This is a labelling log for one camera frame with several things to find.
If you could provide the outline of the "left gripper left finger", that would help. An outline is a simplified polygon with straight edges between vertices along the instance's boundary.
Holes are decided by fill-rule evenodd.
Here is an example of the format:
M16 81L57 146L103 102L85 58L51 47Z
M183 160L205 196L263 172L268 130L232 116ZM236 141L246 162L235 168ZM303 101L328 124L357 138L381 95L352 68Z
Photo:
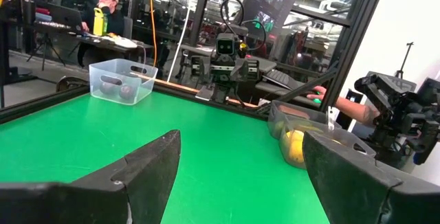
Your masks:
M2 183L1 222L160 223L180 156L171 130L71 183Z

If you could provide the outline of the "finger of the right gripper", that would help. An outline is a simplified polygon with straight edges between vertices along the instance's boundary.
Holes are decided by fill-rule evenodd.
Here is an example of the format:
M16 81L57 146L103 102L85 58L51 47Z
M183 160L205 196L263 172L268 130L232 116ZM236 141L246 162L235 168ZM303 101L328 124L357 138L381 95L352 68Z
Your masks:
M191 58L192 75L199 76L200 80L210 79L210 57L193 56Z
M230 73L230 79L236 82L255 81L258 79L259 73L259 61L238 58Z

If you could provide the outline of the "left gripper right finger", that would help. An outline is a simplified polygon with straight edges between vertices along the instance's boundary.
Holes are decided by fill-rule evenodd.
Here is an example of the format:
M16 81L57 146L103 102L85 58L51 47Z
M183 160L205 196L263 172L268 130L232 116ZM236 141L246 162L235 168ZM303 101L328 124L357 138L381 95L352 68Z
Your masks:
M330 223L439 224L439 187L315 131L302 144Z

